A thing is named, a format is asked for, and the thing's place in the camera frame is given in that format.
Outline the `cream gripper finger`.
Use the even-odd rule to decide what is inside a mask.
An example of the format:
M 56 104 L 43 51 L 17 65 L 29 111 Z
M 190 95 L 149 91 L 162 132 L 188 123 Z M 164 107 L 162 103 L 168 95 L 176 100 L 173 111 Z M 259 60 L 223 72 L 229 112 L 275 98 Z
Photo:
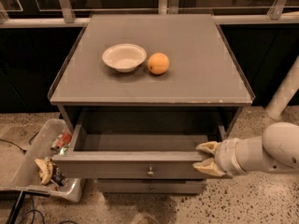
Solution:
M 197 151 L 202 151 L 211 155 L 215 155 L 220 143 L 217 141 L 208 141 L 202 144 L 199 144 L 195 149 Z
M 197 171 L 206 175 L 213 175 L 213 176 L 225 175 L 225 172 L 223 172 L 223 170 L 221 170 L 218 167 L 217 163 L 213 158 L 209 158 L 200 162 L 195 162 L 192 166 Z

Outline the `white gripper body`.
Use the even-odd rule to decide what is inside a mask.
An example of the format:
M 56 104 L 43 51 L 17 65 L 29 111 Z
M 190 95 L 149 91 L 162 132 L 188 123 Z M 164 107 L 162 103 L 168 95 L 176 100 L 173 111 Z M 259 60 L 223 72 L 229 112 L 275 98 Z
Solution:
M 236 157 L 236 145 L 239 139 L 226 139 L 219 143 L 215 152 L 217 166 L 228 176 L 245 175 L 247 172 L 241 167 Z

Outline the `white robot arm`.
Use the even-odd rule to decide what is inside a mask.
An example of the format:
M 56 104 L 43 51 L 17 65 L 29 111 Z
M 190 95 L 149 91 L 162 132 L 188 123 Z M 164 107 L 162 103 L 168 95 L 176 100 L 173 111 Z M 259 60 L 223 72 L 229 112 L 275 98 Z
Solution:
M 210 154 L 192 167 L 206 175 L 235 177 L 249 172 L 299 172 L 299 126 L 289 122 L 269 125 L 261 136 L 210 141 L 196 147 Z

